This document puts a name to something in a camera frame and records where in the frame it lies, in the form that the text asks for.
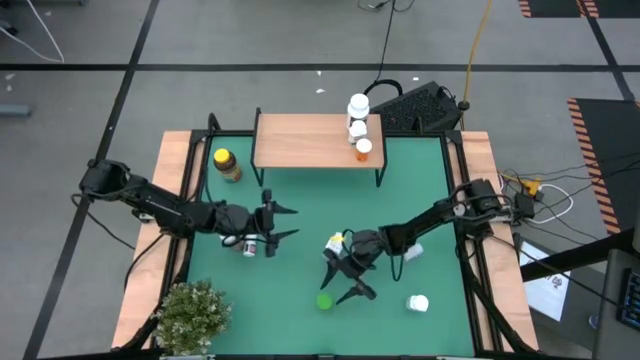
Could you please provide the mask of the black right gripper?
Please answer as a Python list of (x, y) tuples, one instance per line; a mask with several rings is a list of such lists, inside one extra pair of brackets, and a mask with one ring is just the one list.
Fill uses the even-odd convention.
[(386, 245), (382, 235), (374, 230), (344, 230), (335, 233), (323, 249), (327, 268), (320, 289), (326, 288), (337, 273), (342, 273), (355, 284), (336, 301), (336, 305), (357, 296), (374, 300), (377, 293), (361, 276), (366, 271), (375, 269), (374, 262), (386, 251)]

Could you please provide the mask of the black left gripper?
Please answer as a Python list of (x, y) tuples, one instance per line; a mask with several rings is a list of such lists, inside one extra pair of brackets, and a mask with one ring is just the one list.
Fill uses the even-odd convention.
[(253, 230), (261, 235), (265, 244), (265, 256), (274, 257), (280, 241), (298, 232), (298, 229), (274, 233), (275, 214), (297, 214), (296, 210), (286, 208), (272, 198), (272, 191), (265, 189), (261, 194), (262, 206), (255, 209), (252, 218), (254, 221)]

